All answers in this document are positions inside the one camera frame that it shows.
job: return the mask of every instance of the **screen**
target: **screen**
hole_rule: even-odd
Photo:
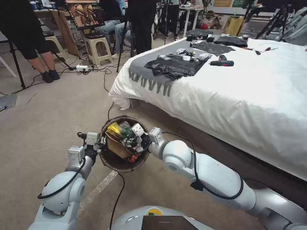
[[[143,216],[142,230],[198,230],[183,216]]]
[[[67,6],[78,30],[105,24],[105,13],[98,3],[68,3]]]

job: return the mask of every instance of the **black pants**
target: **black pants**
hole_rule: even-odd
[[[179,18],[179,28],[180,30],[183,30],[185,28],[185,19],[186,19],[186,14],[187,12],[184,12],[180,18]],[[190,15],[189,15],[189,22],[194,22],[194,19],[195,19],[195,15],[196,15],[196,12],[195,11],[190,11]],[[189,26],[187,28],[187,30],[190,30],[192,29],[192,26]]]
[[[129,0],[128,6],[137,54],[151,50],[151,28],[156,14],[156,2]]]
[[[41,23],[37,19],[30,3],[27,0],[8,1],[3,4],[0,15],[0,31],[8,40],[14,43],[25,59],[37,58],[39,53],[47,53],[50,47],[45,40]]]
[[[162,11],[162,23],[165,26],[166,8]],[[177,23],[179,17],[179,5],[169,5],[167,9],[167,26],[166,33],[171,31],[174,33],[174,38],[178,36]]]

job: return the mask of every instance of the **blanket fringe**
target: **blanket fringe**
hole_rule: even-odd
[[[129,69],[129,78],[131,78],[131,80],[134,81],[134,82],[138,82],[141,79],[141,86],[143,86],[143,87],[146,86],[146,83],[148,81],[148,89],[150,91],[152,91],[154,89],[154,86],[157,84],[157,94],[160,92],[160,89],[161,89],[161,86],[162,86],[162,82],[160,82],[160,81],[156,82],[155,80],[143,77],[138,73],[134,73],[131,69]],[[171,85],[172,84],[163,83],[163,87],[164,87],[163,95],[164,96],[166,95],[166,92],[167,92],[167,96],[170,95]]]

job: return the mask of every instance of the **yellow package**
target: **yellow package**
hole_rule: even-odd
[[[122,139],[121,127],[118,125],[117,122],[109,125],[107,132],[113,134],[114,136],[116,136],[120,139]]]

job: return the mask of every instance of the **red ball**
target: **red ball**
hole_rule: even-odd
[[[208,29],[208,25],[207,25],[206,23],[203,23],[203,24],[201,25],[201,29]]]

